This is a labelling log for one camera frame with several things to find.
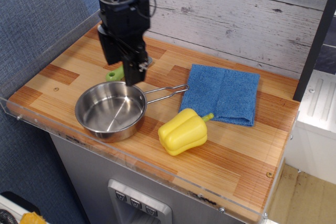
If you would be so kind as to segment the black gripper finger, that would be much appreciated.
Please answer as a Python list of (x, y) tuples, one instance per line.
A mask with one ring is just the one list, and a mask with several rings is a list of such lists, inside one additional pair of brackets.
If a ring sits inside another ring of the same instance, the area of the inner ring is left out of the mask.
[(124, 62), (124, 54), (118, 37), (106, 26), (98, 26), (98, 34), (107, 64)]
[(148, 68), (148, 54), (145, 50), (125, 55), (122, 62), (127, 86), (133, 86), (144, 81)]

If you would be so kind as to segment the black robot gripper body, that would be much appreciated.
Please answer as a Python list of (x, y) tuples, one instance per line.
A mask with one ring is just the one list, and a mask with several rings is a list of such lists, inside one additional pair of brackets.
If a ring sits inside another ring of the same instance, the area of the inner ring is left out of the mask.
[(150, 28), (150, 0), (99, 0), (103, 35), (123, 51), (145, 51), (143, 34)]

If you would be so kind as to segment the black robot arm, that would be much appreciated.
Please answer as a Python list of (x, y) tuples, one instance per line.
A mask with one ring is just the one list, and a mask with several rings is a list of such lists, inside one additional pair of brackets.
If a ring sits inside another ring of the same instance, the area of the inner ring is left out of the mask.
[(144, 81), (148, 54), (143, 34), (150, 28), (149, 0), (99, 0), (99, 39), (109, 65), (123, 63), (125, 82)]

